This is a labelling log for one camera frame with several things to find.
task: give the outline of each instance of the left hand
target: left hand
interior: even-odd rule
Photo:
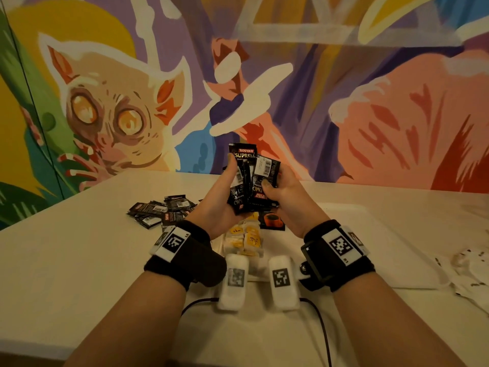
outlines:
[[[233,154],[227,155],[227,168],[217,179],[205,198],[188,216],[187,220],[204,229],[213,240],[233,225],[250,216],[250,213],[235,215],[227,204],[231,183],[236,176],[238,163]]]

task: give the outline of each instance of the black cable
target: black cable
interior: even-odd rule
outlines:
[[[312,301],[310,301],[308,298],[301,297],[301,298],[299,298],[299,300],[301,300],[302,302],[309,303],[314,308],[314,310],[316,311],[316,314],[319,317],[319,321],[321,322],[321,328],[323,329],[324,342],[326,344],[326,353],[328,355],[328,365],[329,365],[329,367],[333,367],[333,363],[331,362],[330,345],[328,344],[328,336],[326,334],[326,327],[324,327],[323,317],[321,317],[321,312],[319,311],[317,306]],[[194,302],[191,302],[190,304],[188,304],[182,310],[181,315],[183,315],[191,306],[198,304],[199,302],[218,302],[218,301],[219,301],[218,297],[206,297],[206,298],[195,300]]]
[[[195,300],[194,302],[191,302],[190,304],[188,304],[182,310],[182,314],[181,315],[183,315],[188,310],[188,308],[190,308],[191,306],[193,306],[195,304],[198,304],[199,302],[218,302],[218,301],[219,301],[219,298],[218,297],[206,297],[206,298],[203,298],[203,299]]]
[[[310,301],[308,298],[305,298],[305,297],[301,297],[299,298],[299,300],[301,300],[302,302],[307,302],[309,303],[313,308],[314,310],[316,311],[317,313],[317,316],[319,317],[319,321],[321,322],[321,328],[323,329],[323,335],[324,335],[324,342],[326,344],[326,353],[328,354],[328,365],[329,367],[333,367],[333,363],[331,362],[331,353],[330,353],[330,345],[328,343],[328,336],[326,334],[326,327],[324,327],[324,322],[323,322],[323,317],[321,317],[321,313],[319,311],[319,309],[317,308],[317,306],[312,302]]]

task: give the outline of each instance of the cartoon animal face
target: cartoon animal face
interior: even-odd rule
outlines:
[[[168,125],[190,105],[185,58],[173,71],[159,72],[94,42],[41,35],[40,48],[70,128],[100,153],[108,170],[148,167],[171,150]]]

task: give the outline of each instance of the right hand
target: right hand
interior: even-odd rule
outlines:
[[[280,206],[275,212],[297,237],[304,238],[312,228],[330,220],[306,192],[292,169],[283,163],[280,164],[277,184],[278,188],[273,188],[265,179],[263,191],[268,198],[278,201]]]

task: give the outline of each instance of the white table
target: white table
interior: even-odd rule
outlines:
[[[204,197],[217,177],[128,171],[0,231],[0,352],[65,359],[142,272],[160,228],[145,230],[126,210],[135,202],[186,193]],[[305,182],[317,202],[354,203],[425,252],[453,254],[487,245],[489,196]],[[397,290],[469,367],[487,366],[489,319],[449,291]],[[191,287],[187,303],[214,295]],[[326,290],[312,299],[325,319],[334,366],[355,366],[353,350]],[[173,358],[225,366],[325,365],[317,317],[272,310],[269,284],[248,283],[244,309],[189,310]]]

